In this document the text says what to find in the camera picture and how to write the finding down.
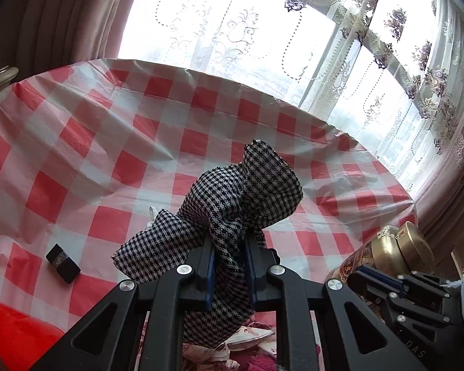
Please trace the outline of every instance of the label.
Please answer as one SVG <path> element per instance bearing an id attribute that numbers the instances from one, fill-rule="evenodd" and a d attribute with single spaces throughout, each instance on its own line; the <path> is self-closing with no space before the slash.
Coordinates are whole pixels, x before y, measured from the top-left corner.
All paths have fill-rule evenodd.
<path id="1" fill-rule="evenodd" d="M 373 254 L 371 251 L 371 240 L 365 245 L 360 247 L 356 252 L 347 257 L 342 265 L 335 269 L 333 277 L 340 279 L 342 282 L 347 283 L 347 278 L 354 272 L 357 267 L 361 265 L 369 265 L 375 267 L 375 261 L 373 260 Z"/>
<path id="2" fill-rule="evenodd" d="M 426 351 L 422 350 L 419 345 L 414 344 L 412 340 L 408 340 L 406 343 L 406 347 L 411 350 L 418 358 L 423 358 L 426 355 Z"/>
<path id="3" fill-rule="evenodd" d="M 58 269 L 60 265 L 67 259 L 67 254 L 65 251 L 62 251 L 60 254 L 57 255 L 57 257 L 53 260 L 52 265 L 55 267 L 55 269 Z"/>

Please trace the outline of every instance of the black small box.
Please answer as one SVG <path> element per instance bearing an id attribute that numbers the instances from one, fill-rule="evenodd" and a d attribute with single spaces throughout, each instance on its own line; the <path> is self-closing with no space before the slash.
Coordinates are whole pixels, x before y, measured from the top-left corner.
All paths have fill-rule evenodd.
<path id="1" fill-rule="evenodd" d="M 55 244 L 50 252 L 46 254 L 46 259 L 66 283 L 72 282 L 80 272 L 80 268 L 58 244 Z"/>

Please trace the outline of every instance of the pink curtain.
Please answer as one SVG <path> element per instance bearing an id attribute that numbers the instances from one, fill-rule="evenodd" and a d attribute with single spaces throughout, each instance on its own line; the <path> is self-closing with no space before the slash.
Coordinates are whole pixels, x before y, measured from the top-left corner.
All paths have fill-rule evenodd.
<path id="1" fill-rule="evenodd" d="M 116 57 L 132 2 L 10 0 L 0 12 L 0 65 L 17 66 L 20 80 L 77 61 Z"/>
<path id="2" fill-rule="evenodd" d="M 464 117 L 454 137 L 416 199 L 419 227 L 437 262 L 464 239 Z"/>

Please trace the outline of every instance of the table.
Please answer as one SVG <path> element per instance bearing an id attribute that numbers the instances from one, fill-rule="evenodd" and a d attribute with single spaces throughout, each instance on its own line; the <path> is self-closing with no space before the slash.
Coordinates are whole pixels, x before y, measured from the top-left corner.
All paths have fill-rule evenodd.
<path id="1" fill-rule="evenodd" d="M 205 170 L 270 144 L 304 191 L 265 230 L 282 263 L 323 281 L 385 224 L 415 222 L 395 178 L 347 134 L 233 81 L 101 59 L 0 93 L 0 301 L 67 330 L 125 278 L 111 255 L 176 212 Z M 67 285 L 45 255 L 58 243 L 81 273 Z"/>

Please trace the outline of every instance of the tablecloth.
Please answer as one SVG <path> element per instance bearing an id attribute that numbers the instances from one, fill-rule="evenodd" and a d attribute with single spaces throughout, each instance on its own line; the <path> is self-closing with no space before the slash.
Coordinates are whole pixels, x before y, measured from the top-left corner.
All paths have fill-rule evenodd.
<path id="1" fill-rule="evenodd" d="M 323 281 L 385 224 L 416 221 L 407 192 L 347 134 L 247 86 L 191 70 L 102 59 L 0 93 L 0 301 L 67 330 L 125 278 L 111 255 L 176 212 L 205 170 L 252 139 L 293 168 L 304 198 L 265 230 L 285 266 Z M 66 284 L 58 243 L 81 273 Z"/>

